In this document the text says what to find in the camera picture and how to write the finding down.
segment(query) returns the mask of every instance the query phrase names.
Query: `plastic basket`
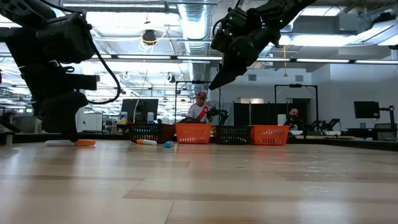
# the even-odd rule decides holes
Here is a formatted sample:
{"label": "plastic basket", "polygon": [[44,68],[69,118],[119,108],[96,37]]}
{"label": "plastic basket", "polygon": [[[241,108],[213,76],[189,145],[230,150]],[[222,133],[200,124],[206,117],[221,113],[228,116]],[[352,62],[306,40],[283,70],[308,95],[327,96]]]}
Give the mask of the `plastic basket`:
{"label": "plastic basket", "polygon": [[128,124],[129,135],[132,142],[138,139],[157,141],[163,144],[167,141],[173,141],[175,128],[169,124]]}
{"label": "plastic basket", "polygon": [[175,124],[177,141],[182,144],[209,144],[211,124]]}
{"label": "plastic basket", "polygon": [[243,145],[250,143],[250,126],[215,126],[214,141],[217,144]]}
{"label": "plastic basket", "polygon": [[290,126],[253,125],[251,143],[261,146],[283,146],[286,144]]}

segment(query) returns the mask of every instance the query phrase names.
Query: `orange basket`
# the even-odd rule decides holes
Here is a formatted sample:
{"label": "orange basket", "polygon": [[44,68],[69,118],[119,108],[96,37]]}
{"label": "orange basket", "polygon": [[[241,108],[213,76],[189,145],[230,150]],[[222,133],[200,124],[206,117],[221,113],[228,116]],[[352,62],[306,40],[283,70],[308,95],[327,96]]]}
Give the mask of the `orange basket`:
{"label": "orange basket", "polygon": [[283,146],[286,144],[290,126],[253,125],[251,143],[260,146]]}
{"label": "orange basket", "polygon": [[209,144],[211,124],[175,124],[177,141],[182,144]]}

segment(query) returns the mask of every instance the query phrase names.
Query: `person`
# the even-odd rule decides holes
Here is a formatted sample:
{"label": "person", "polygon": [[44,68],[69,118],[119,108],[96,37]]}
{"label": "person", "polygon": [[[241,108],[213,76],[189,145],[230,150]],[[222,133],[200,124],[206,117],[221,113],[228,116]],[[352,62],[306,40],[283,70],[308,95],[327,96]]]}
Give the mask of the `person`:
{"label": "person", "polygon": [[197,102],[192,104],[188,110],[187,117],[195,118],[201,123],[207,123],[207,121],[212,122],[213,117],[207,116],[209,112],[209,106],[205,104],[206,93],[200,92],[197,94]]}
{"label": "person", "polygon": [[0,117],[0,132],[13,131],[19,133],[21,130],[11,124],[11,117],[14,116],[13,112],[6,112]]}
{"label": "person", "polygon": [[285,122],[286,126],[290,126],[291,131],[303,131],[303,121],[299,118],[299,110],[293,108],[289,112],[289,119]]}

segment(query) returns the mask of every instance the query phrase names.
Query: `white shirt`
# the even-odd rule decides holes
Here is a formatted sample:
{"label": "white shirt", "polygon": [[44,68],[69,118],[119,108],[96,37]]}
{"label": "white shirt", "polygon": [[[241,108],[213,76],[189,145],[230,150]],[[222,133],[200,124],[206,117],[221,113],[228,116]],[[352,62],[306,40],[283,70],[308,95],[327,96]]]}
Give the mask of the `white shirt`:
{"label": "white shirt", "polygon": [[203,105],[203,106],[198,106],[196,103],[192,104],[192,106],[188,110],[187,116],[190,118],[196,118],[199,119],[201,122],[207,122],[206,114],[207,111],[209,111],[209,106]]}

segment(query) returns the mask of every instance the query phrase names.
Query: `monitor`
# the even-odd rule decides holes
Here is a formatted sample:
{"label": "monitor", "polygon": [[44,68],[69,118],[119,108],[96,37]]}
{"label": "monitor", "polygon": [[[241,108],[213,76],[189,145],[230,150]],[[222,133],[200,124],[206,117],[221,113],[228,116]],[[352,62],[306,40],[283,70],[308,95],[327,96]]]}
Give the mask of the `monitor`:
{"label": "monitor", "polygon": [[[122,111],[127,112],[127,120],[133,121],[134,108],[136,107],[137,99],[125,99],[122,103]],[[154,119],[157,119],[158,99],[140,99],[136,110],[136,123],[146,123],[148,112],[154,113]]]}
{"label": "monitor", "polygon": [[380,107],[377,101],[355,101],[355,118],[380,118]]}

